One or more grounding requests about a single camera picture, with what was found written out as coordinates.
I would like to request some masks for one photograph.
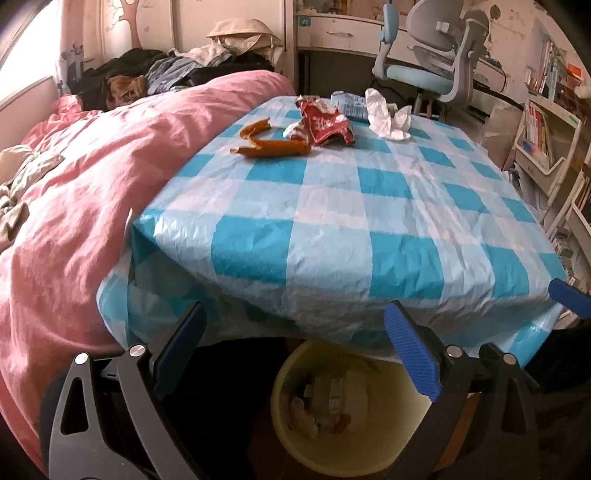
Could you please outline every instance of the yellow trash can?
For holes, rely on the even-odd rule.
[[[290,403],[302,382],[326,371],[352,370],[366,377],[365,425],[354,432],[311,439],[290,427]],[[287,452],[324,475],[353,477],[386,469],[421,423],[431,402],[417,392],[402,365],[354,355],[343,347],[307,341],[281,367],[271,394],[271,416]]]

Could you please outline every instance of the orange snack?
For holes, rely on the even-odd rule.
[[[250,141],[251,146],[233,148],[230,152],[248,158],[294,157],[307,155],[312,149],[311,145],[300,140],[259,140],[250,137]]]
[[[230,153],[239,153],[248,158],[294,157],[310,153],[311,145],[301,140],[259,140],[253,135],[271,129],[270,118],[259,120],[240,130],[240,138],[249,140],[248,147],[231,148]]]
[[[259,120],[258,122],[254,122],[253,124],[242,127],[240,130],[240,138],[248,140],[252,135],[259,134],[265,130],[270,130],[271,124],[269,123],[269,120],[270,118],[264,118],[263,120]]]

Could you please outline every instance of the white tissue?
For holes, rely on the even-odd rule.
[[[397,142],[410,138],[408,133],[412,109],[410,105],[400,109],[394,117],[391,117],[386,99],[373,88],[365,91],[365,103],[369,113],[369,128],[372,132]]]

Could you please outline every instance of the trash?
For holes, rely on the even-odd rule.
[[[248,147],[231,148],[230,153],[238,153],[248,158],[265,157],[293,157],[296,155],[307,155],[311,146],[308,142],[300,140],[260,140],[254,135],[271,129],[269,118],[259,120],[247,125],[240,130],[240,138],[249,140]]]
[[[368,122],[369,114],[365,106],[365,98],[339,90],[330,96],[330,103],[347,118]]]
[[[411,122],[411,106],[400,109],[391,116],[384,96],[376,89],[365,91],[365,103],[369,113],[369,128],[382,138],[401,141],[408,140]]]
[[[318,436],[318,425],[313,415],[306,412],[304,401],[293,397],[290,405],[290,426],[299,434],[311,440]]]
[[[367,421],[367,377],[363,372],[347,370],[315,375],[303,390],[302,400],[291,399],[290,425],[309,439],[319,432],[340,435],[362,429]]]
[[[289,125],[284,137],[290,140],[303,140],[311,145],[322,145],[328,140],[342,137],[345,144],[355,141],[351,124],[333,105],[318,96],[300,96],[296,103],[300,109],[302,119]]]

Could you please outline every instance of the pink duvet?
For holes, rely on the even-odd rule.
[[[293,94],[278,74],[236,73],[108,113],[66,108],[31,131],[31,145],[66,159],[27,192],[30,217],[0,255],[0,411],[38,465],[36,422],[51,380],[80,351],[119,351],[96,291],[119,259],[129,210],[142,211],[240,117]]]

